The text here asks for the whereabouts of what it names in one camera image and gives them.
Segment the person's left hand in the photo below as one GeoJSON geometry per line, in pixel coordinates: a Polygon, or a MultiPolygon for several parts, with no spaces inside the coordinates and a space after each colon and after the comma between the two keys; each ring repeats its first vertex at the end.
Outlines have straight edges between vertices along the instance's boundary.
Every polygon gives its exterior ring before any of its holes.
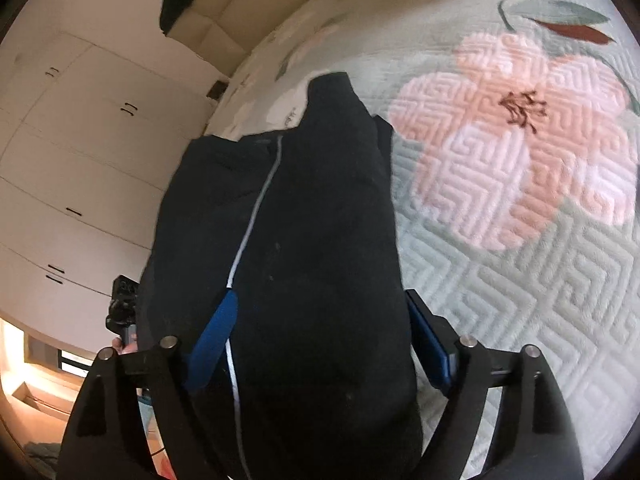
{"type": "Polygon", "coordinates": [[[112,347],[118,354],[130,354],[138,351],[137,334],[130,333],[125,338],[116,336],[112,340],[112,347]]]}

